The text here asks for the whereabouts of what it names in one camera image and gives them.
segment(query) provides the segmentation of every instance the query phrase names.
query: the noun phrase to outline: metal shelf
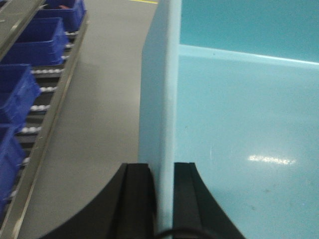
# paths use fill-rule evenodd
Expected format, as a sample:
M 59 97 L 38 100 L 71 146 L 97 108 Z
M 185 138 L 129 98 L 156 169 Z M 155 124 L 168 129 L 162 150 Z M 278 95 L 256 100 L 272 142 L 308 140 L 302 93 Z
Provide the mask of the metal shelf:
M 37 9 L 37 7 L 43 2 L 42 0 L 14 0 L 12 3 L 22 3 L 25 5 L 26 2 L 31 3 L 31 2 L 37 2 L 39 3 L 38 5 L 33 6 L 33 11 Z M 31 10 L 29 11 L 29 14 L 25 14 L 24 17 L 20 18 L 20 22 L 22 21 L 21 19 L 26 19 L 28 17 L 32 17 L 33 14 L 31 13 Z M 18 33 L 15 33 L 15 36 L 12 37 L 12 39 L 16 39 L 18 34 L 23 30 L 23 26 L 21 25 L 22 23 L 18 24 L 20 30 Z M 78 31 L 77 37 L 74 41 L 74 45 L 72 47 L 72 50 L 70 51 L 68 60 L 66 61 L 64 65 L 64 70 L 61 73 L 61 77 L 58 81 L 57 84 L 57 90 L 55 91 L 52 100 L 50 102 L 50 109 L 46 113 L 42 126 L 41 126 L 41 131 L 39 135 L 36 138 L 36 141 L 33 145 L 33 148 L 30 153 L 30 162 L 29 164 L 25 167 L 25 169 L 22 172 L 20 181 L 17 185 L 17 193 L 16 196 L 13 198 L 9 209 L 7 211 L 6 217 L 3 221 L 2 228 L 0 230 L 0 238 L 1 239 L 16 239 L 19 234 L 20 227 L 23 222 L 23 218 L 30 200 L 30 197 L 32 195 L 34 185 L 37 179 L 37 176 L 39 174 L 40 168 L 42 161 L 44 159 L 44 156 L 47 151 L 47 147 L 52 135 L 52 132 L 54 130 L 54 126 L 56 124 L 57 118 L 59 116 L 60 110 L 62 108 L 62 103 L 64 101 L 64 98 L 67 93 L 68 86 L 70 84 L 76 62 L 79 57 L 79 52 L 80 52 L 80 47 L 83 41 L 83 37 L 86 32 L 88 24 L 88 16 L 85 15 L 82 25 Z M 2 32 L 8 32 L 8 28 L 1 28 L 0 26 L 0 31 Z M 3 36 L 0 36 L 1 40 L 1 57 L 5 52 L 2 50 L 2 48 L 6 48 L 9 45 L 11 45 L 12 41 L 14 40 L 3 40 Z
M 0 60 L 31 21 L 36 10 L 43 2 L 44 0 L 9 0 L 0 9 Z

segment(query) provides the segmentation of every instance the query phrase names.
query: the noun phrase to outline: light blue surface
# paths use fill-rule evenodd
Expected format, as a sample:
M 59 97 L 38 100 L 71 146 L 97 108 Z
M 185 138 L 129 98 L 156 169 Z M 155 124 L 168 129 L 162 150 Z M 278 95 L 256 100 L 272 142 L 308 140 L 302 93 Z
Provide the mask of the light blue surface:
M 180 0 L 161 0 L 142 57 L 139 162 L 154 175 L 158 228 L 172 227 Z
M 318 239 L 319 1 L 182 3 L 160 1 L 143 50 L 139 160 L 159 229 L 173 163 L 195 162 L 247 239 Z
M 176 158 L 248 239 L 319 238 L 319 64 L 180 47 Z
M 181 44 L 319 62 L 319 0 L 183 0 Z

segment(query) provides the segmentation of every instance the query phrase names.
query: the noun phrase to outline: teal wall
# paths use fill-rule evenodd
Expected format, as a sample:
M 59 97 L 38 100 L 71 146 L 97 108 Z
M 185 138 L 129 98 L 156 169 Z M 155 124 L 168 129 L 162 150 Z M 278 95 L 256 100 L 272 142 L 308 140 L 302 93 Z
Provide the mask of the teal wall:
M 319 62 L 319 0 L 183 0 L 181 44 Z

